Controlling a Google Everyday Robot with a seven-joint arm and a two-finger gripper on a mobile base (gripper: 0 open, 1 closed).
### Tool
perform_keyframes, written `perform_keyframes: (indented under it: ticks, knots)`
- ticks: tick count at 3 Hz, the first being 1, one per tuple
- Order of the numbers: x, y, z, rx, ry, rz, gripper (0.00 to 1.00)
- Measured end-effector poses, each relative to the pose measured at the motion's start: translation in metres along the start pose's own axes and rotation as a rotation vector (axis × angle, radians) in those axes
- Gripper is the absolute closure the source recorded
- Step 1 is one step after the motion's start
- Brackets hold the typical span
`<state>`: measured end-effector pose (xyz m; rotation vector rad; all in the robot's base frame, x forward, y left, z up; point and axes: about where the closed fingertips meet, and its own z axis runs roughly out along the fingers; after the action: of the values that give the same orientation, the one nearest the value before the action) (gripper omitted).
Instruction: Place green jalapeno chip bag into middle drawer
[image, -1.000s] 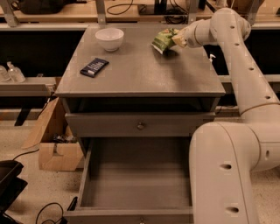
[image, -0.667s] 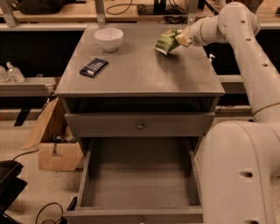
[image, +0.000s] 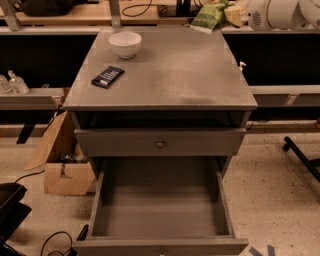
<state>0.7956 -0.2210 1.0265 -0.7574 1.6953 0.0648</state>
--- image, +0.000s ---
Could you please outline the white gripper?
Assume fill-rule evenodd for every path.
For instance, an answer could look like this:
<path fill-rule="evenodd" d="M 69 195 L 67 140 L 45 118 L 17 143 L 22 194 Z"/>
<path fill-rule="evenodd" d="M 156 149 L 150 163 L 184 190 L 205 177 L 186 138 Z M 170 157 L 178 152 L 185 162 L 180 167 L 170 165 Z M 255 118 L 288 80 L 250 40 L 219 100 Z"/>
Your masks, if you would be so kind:
<path fill-rule="evenodd" d="M 247 9 L 243 6 L 229 6 L 224 13 L 226 20 L 236 27 L 242 27 L 248 22 L 255 31 L 267 31 L 269 24 L 266 9 L 267 0 L 249 0 Z"/>

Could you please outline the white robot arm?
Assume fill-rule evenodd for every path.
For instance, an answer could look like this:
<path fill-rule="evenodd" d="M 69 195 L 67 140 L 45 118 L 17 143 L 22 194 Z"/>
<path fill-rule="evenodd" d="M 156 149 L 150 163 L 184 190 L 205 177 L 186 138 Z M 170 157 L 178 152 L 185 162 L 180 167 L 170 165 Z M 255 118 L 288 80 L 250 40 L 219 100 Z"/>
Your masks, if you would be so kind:
<path fill-rule="evenodd" d="M 320 31 L 320 0 L 236 0 L 224 13 L 232 25 L 254 31 Z"/>

